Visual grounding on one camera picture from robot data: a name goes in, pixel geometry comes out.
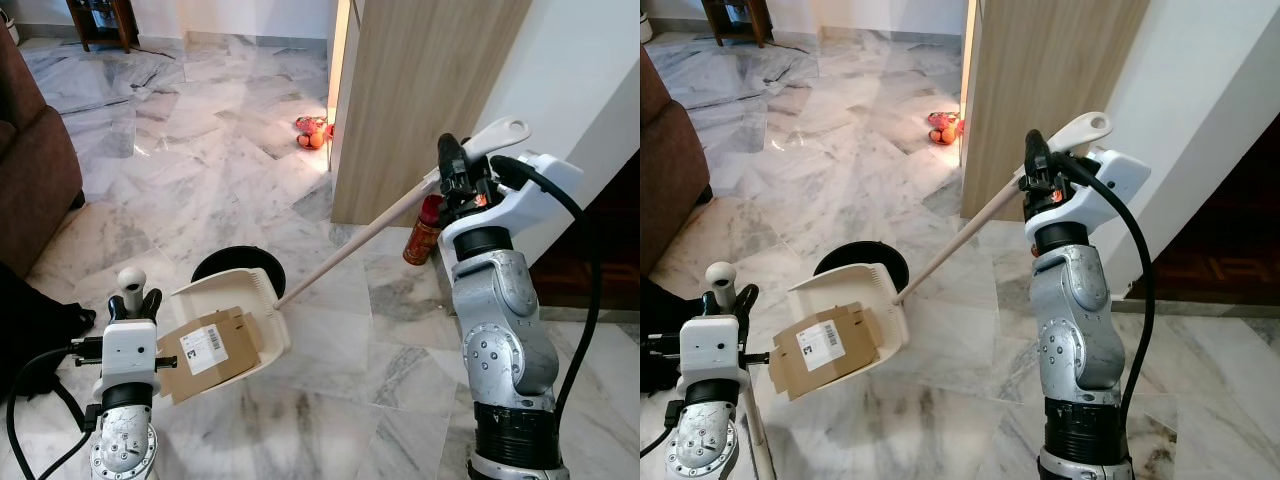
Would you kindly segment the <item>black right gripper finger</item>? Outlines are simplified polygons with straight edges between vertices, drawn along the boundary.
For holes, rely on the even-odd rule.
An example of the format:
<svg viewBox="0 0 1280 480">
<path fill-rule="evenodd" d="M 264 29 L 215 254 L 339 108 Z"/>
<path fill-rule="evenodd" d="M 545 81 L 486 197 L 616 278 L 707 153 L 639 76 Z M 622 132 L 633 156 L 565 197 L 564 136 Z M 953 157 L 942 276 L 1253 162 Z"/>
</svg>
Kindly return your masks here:
<svg viewBox="0 0 1280 480">
<path fill-rule="evenodd" d="M 1050 166 L 1051 150 L 1038 129 L 1025 136 L 1024 186 L 1051 186 L 1053 173 Z"/>
<path fill-rule="evenodd" d="M 452 133 L 438 140 L 438 170 L 440 186 L 468 186 L 468 155 L 465 146 Z"/>
</svg>

